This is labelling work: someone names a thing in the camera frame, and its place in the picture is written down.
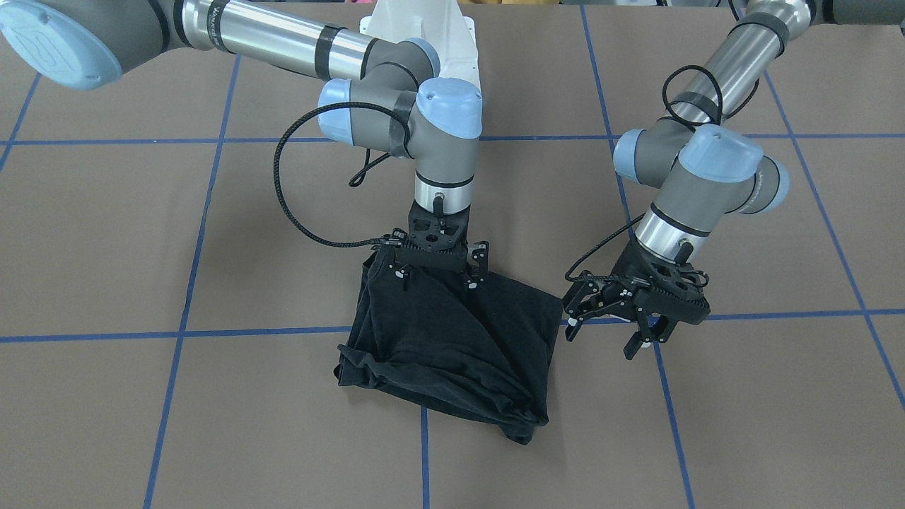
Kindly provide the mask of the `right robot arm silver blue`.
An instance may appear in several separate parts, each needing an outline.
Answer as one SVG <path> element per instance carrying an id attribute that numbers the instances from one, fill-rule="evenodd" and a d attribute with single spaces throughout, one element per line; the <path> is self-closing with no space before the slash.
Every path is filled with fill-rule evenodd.
<path id="1" fill-rule="evenodd" d="M 322 81 L 317 107 L 275 148 L 274 188 L 287 219 L 321 245 L 387 251 L 400 278 L 423 267 L 451 271 L 468 288 L 487 280 L 488 242 L 467 241 L 484 97 L 469 81 L 443 77 L 430 42 L 389 42 L 249 1 L 4 1 L 1 14 L 2 35 L 16 54 L 70 89 L 114 83 L 177 48 L 217 49 Z M 281 156 L 311 120 L 331 141 L 416 163 L 404 228 L 336 242 L 291 212 Z"/>

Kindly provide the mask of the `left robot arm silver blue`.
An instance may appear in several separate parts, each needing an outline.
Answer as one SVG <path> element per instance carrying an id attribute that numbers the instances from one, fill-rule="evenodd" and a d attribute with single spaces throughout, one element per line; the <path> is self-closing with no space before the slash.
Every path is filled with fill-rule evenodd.
<path id="1" fill-rule="evenodd" d="M 631 360 L 668 341 L 681 323 L 710 315 L 704 288 L 710 278 L 692 261 L 724 215 L 759 215 L 788 194 L 783 165 L 726 122 L 749 101 L 759 80 L 792 41 L 813 25 L 903 25 L 901 1 L 749 1 L 721 46 L 694 71 L 686 88 L 669 94 L 665 113 L 649 129 L 624 132 L 613 151 L 621 177 L 656 188 L 633 235 L 608 275 L 566 272 L 565 336 L 573 341 L 591 319 L 609 315 L 636 323 L 624 346 Z"/>

